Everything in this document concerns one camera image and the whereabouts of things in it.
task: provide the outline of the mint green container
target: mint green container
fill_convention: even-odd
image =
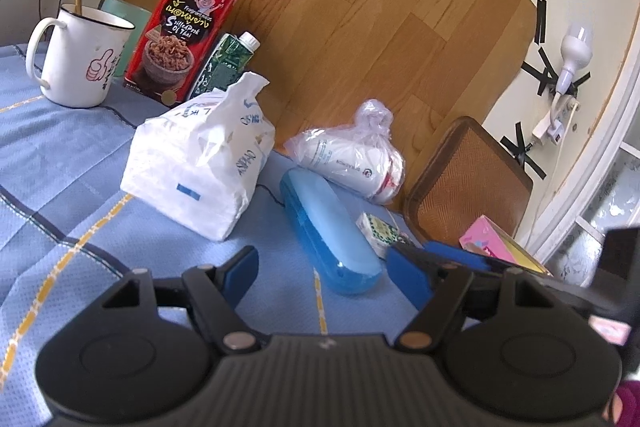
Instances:
[[[244,32],[240,37],[229,33],[223,35],[193,83],[188,100],[215,87],[226,91],[238,80],[259,47],[260,42],[249,32]]]
[[[131,55],[133,55],[136,44],[138,44],[140,35],[142,35],[142,31],[145,29],[146,23],[151,17],[151,12],[121,0],[104,0],[100,9],[103,12],[110,13],[111,15],[115,15],[116,17],[129,21],[135,26],[127,40],[127,43],[124,45],[120,61],[113,72],[114,76],[123,76],[124,70],[127,69],[127,65],[129,64],[129,59],[131,58]]]

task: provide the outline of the white plastic bag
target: white plastic bag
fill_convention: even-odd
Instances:
[[[225,239],[254,195],[275,129],[255,101],[268,81],[245,73],[136,130],[120,188],[208,239]]]
[[[356,112],[355,125],[309,129],[285,148],[298,165],[385,204],[404,181],[404,158],[389,142],[393,119],[382,102],[367,100]]]

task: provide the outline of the blue tablecloth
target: blue tablecloth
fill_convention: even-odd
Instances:
[[[37,426],[50,418],[33,376],[39,349],[133,267],[174,277],[198,264],[220,265],[254,245],[260,270],[238,306],[241,317],[266,333],[320,332],[313,268],[267,190],[257,188],[223,243],[120,190],[135,127],[165,109],[119,85],[100,107],[60,107],[26,76],[24,46],[0,48],[2,427]],[[272,153],[258,182],[281,198],[280,179],[291,166]],[[392,222],[384,208],[336,191],[353,219],[366,211]],[[329,334],[382,332],[392,340],[415,315],[386,274],[364,295],[345,298],[325,289],[322,301]],[[187,323],[181,311],[163,315]]]

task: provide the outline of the bowl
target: bowl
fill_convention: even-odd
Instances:
[[[191,71],[191,68],[193,68],[195,61],[191,50],[189,50],[189,66],[187,68],[180,71],[167,70],[156,64],[150,57],[149,45],[151,43],[152,41],[149,41],[145,44],[145,51],[142,54],[142,65],[145,68],[146,74],[148,74],[152,81],[160,84],[162,87],[172,87],[183,82],[189,71]]]

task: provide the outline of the white enamel mug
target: white enamel mug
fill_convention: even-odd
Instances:
[[[27,47],[27,74],[40,84],[51,102],[66,107],[94,107],[102,103],[111,86],[124,45],[135,26],[110,13],[72,4],[60,7],[58,18],[47,17],[33,30]],[[42,77],[34,67],[38,42],[55,26],[44,59]]]

